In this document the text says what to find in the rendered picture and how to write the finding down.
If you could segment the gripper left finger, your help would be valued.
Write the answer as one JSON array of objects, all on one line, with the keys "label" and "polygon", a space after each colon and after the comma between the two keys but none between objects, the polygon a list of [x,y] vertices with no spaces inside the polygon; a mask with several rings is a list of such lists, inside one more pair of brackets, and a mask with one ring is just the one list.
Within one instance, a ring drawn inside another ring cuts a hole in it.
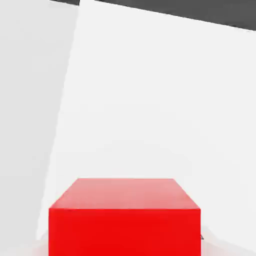
[{"label": "gripper left finger", "polygon": [[31,247],[29,256],[49,256],[49,232],[46,231],[42,237]]}]

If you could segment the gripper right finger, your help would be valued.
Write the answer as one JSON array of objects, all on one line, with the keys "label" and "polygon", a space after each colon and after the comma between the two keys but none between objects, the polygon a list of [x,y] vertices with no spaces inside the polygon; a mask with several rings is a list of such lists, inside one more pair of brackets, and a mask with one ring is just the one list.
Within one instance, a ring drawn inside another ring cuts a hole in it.
[{"label": "gripper right finger", "polygon": [[201,227],[201,256],[256,256],[256,252],[217,238],[205,225]]}]

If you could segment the small red cube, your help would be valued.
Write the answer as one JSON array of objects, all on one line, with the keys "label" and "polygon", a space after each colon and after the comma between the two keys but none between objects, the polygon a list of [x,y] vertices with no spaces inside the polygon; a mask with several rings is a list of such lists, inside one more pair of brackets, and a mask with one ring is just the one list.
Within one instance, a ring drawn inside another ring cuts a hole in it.
[{"label": "small red cube", "polygon": [[79,178],[49,208],[48,256],[201,256],[201,209],[168,178]]}]

